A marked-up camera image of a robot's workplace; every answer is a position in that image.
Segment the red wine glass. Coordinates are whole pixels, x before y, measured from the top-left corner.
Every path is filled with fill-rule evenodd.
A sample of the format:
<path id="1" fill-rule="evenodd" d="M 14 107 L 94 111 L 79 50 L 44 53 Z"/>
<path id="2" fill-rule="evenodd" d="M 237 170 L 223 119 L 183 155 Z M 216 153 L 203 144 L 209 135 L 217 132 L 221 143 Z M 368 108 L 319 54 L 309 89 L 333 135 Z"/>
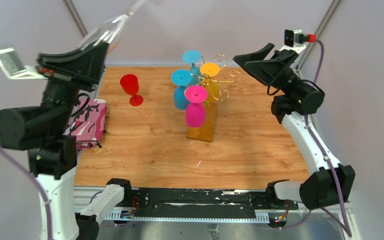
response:
<path id="1" fill-rule="evenodd" d="M 130 95 L 129 104 L 131 106 L 138 107 L 143 103 L 144 98 L 138 94 L 140 86 L 136 75 L 126 74 L 121 77 L 119 83 L 124 92 Z"/>

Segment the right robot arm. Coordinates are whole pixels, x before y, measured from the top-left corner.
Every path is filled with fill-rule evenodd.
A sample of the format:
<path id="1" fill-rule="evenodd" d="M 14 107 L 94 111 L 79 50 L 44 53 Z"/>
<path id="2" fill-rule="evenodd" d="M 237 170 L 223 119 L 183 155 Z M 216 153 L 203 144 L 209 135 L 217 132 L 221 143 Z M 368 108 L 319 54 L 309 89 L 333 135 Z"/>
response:
<path id="1" fill-rule="evenodd" d="M 268 43 L 258 51 L 234 56 L 233 61 L 267 88 L 275 88 L 271 113 L 297 145 L 306 162 L 309 178 L 304 182 L 270 182 L 266 188 L 266 204 L 278 209 L 285 201 L 294 201 L 309 210 L 334 205 L 344 209 L 356 173 L 352 166 L 342 164 L 333 155 L 310 121 L 309 116 L 322 105 L 325 93 L 310 80 L 301 79 L 292 69 L 306 46 L 284 45 L 279 50 L 274 47 Z"/>

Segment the pink camouflage cloth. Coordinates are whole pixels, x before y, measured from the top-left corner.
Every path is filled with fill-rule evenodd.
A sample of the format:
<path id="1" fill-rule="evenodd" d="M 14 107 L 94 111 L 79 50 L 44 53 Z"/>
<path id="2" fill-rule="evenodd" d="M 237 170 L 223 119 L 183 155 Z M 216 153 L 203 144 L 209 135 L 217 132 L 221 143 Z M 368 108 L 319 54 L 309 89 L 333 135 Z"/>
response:
<path id="1" fill-rule="evenodd" d="M 107 102 L 104 99 L 81 97 L 73 108 L 76 115 L 70 120 L 65 134 L 76 137 L 76 149 L 101 148 L 107 117 Z"/>

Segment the clear wine glass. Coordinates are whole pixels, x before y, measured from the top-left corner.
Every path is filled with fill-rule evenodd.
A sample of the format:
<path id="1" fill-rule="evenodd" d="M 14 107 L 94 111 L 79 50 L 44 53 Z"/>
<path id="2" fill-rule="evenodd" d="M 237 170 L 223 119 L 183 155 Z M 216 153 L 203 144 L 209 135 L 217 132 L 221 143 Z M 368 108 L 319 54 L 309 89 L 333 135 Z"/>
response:
<path id="1" fill-rule="evenodd" d="M 84 51 L 88 47 L 96 47 L 101 43 L 107 45 L 106 55 L 114 50 L 121 38 L 121 32 L 126 23 L 135 12 L 145 3 L 159 6 L 163 0 L 136 0 L 134 4 L 123 14 L 117 15 L 104 21 L 100 26 L 88 33 L 77 45 L 77 48 Z"/>

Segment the blue wine glass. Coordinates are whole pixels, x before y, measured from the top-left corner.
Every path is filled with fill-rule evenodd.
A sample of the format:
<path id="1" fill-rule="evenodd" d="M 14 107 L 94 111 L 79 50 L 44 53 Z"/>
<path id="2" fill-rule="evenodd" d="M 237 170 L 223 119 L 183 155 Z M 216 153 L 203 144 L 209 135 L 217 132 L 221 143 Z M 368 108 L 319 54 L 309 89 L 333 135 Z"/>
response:
<path id="1" fill-rule="evenodd" d="M 201 59 L 201 57 L 202 55 L 198 50 L 188 50 L 182 56 L 182 60 L 185 63 L 191 64 L 191 67 L 188 70 L 191 74 L 191 81 L 187 85 L 188 87 L 197 85 L 200 82 L 199 77 L 201 76 L 201 72 L 196 66 L 196 63 Z"/>
<path id="2" fill-rule="evenodd" d="M 187 85 L 191 82 L 192 75 L 186 69 L 177 69 L 171 74 L 171 81 L 176 85 L 173 92 L 173 103 L 178 110 L 186 110 L 190 102 L 185 97 Z"/>

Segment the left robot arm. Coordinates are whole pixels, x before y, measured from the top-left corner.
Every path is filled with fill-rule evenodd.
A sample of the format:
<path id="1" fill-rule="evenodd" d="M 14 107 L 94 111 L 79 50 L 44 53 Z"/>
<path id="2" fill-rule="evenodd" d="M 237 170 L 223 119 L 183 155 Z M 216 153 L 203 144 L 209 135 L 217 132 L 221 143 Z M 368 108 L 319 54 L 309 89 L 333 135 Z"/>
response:
<path id="1" fill-rule="evenodd" d="M 133 201 L 129 180 L 112 178 L 87 207 L 75 212 L 76 138 L 65 131 L 79 91 L 93 91 L 105 70 L 110 44 L 95 40 L 59 54 L 40 53 L 36 66 L 23 65 L 11 47 L 0 49 L 0 69 L 12 80 L 47 81 L 38 106 L 0 110 L 0 153 L 27 151 L 24 169 L 40 195 L 43 240 L 95 240 L 105 216 Z"/>

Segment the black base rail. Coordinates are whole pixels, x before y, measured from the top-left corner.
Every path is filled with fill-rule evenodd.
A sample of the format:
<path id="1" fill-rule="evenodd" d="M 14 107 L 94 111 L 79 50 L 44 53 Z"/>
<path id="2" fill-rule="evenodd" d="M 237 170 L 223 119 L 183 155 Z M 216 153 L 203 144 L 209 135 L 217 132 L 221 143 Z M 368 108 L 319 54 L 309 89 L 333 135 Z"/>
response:
<path id="1" fill-rule="evenodd" d="M 269 203 L 264 190 L 134 187 L 132 199 L 119 203 L 105 221 L 274 224 L 296 212 L 298 204 Z"/>

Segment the wooden rack base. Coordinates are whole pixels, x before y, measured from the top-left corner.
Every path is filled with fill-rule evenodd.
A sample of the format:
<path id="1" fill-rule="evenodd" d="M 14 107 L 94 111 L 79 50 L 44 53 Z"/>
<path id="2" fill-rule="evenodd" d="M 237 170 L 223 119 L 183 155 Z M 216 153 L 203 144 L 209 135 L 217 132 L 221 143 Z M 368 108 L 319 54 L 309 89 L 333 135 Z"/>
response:
<path id="1" fill-rule="evenodd" d="M 206 111 L 204 124 L 200 127 L 188 127 L 186 138 L 211 143 L 214 138 L 217 109 L 217 104 L 211 103 Z"/>

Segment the front blue wine glass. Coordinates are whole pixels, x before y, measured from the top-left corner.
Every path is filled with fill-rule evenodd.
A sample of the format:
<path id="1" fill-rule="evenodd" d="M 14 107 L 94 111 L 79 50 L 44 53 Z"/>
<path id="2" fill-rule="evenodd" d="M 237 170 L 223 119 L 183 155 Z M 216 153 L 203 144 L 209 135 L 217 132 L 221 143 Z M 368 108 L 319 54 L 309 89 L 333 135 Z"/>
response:
<path id="1" fill-rule="evenodd" d="M 190 102 L 185 97 L 187 85 L 191 82 L 192 75 L 186 69 L 177 69 L 171 74 L 171 81 L 176 85 L 173 92 L 173 103 L 178 110 L 186 110 Z"/>

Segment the pink wine glass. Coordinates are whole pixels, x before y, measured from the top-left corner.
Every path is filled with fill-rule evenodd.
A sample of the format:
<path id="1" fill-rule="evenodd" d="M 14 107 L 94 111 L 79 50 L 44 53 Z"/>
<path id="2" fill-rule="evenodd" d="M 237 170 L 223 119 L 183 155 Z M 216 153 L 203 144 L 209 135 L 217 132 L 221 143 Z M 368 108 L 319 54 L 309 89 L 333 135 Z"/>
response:
<path id="1" fill-rule="evenodd" d="M 207 99 L 208 93 L 202 86 L 195 85 L 184 91 L 189 105 L 185 110 L 185 123 L 191 128 L 199 128 L 205 123 L 206 110 L 202 103 Z"/>

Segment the rear blue wine glass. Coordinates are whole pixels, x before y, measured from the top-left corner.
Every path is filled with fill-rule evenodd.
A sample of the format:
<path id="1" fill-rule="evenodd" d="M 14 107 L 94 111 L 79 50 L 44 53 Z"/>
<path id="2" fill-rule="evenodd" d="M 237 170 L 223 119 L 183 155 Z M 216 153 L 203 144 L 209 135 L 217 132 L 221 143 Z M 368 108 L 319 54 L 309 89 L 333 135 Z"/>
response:
<path id="1" fill-rule="evenodd" d="M 191 67 L 188 70 L 191 74 L 191 81 L 187 85 L 188 87 L 197 85 L 200 82 L 199 77 L 201 76 L 201 72 L 196 66 L 196 63 L 201 59 L 201 57 L 202 55 L 198 50 L 188 50 L 182 56 L 182 60 L 185 63 L 191 64 Z"/>

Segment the yellow wine glass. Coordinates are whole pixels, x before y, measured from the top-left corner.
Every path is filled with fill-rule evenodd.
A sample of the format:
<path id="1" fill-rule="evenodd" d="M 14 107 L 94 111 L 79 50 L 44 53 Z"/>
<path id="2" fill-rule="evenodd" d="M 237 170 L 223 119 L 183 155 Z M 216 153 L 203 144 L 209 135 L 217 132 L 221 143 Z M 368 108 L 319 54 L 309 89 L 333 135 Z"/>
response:
<path id="1" fill-rule="evenodd" d="M 220 88 L 214 77 L 220 72 L 220 67 L 214 62 L 206 62 L 200 68 L 200 73 L 205 78 L 203 85 L 206 89 L 208 96 L 206 101 L 214 103 L 220 98 Z"/>

